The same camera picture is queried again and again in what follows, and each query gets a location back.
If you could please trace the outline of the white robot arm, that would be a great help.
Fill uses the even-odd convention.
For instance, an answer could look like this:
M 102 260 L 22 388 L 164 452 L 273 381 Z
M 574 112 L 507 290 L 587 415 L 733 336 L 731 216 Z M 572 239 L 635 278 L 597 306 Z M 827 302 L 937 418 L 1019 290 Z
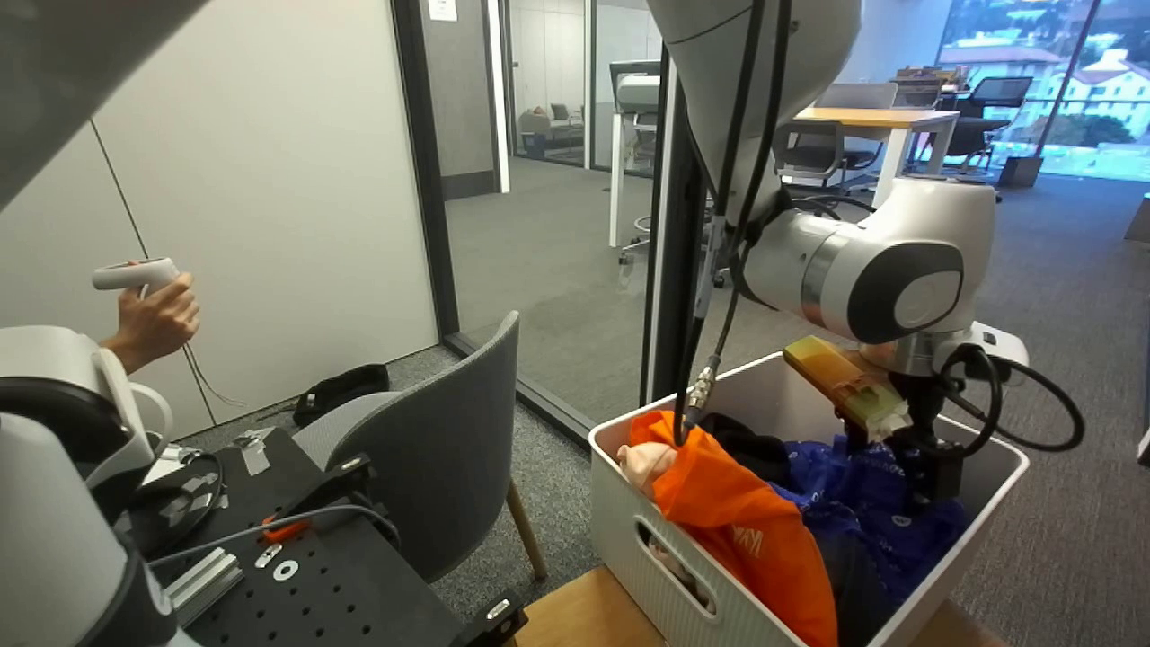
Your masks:
M 944 179 L 894 179 L 858 222 L 807 209 L 778 143 L 833 82 L 863 29 L 863 0 L 648 0 L 688 98 L 727 249 L 748 297 L 863 345 L 907 405 L 863 418 L 914 484 L 956 495 L 971 452 L 936 434 L 954 361 L 985 364 L 975 295 L 989 269 L 996 199 Z

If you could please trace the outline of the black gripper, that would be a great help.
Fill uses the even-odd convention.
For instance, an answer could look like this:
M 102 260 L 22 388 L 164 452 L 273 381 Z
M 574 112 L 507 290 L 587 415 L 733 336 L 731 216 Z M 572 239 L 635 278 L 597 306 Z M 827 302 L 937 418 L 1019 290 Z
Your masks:
M 892 434 L 892 452 L 917 499 L 954 499 L 962 483 L 968 450 L 936 430 L 944 381 L 894 373 L 894 392 L 908 405 L 908 423 Z

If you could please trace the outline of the person's hand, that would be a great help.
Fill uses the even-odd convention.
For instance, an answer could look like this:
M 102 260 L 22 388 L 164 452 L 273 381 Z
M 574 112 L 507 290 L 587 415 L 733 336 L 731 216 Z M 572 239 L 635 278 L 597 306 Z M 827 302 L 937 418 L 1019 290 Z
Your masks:
M 119 327 L 105 337 L 127 373 L 179 354 L 203 327 L 196 281 L 179 273 L 173 284 L 119 295 Z

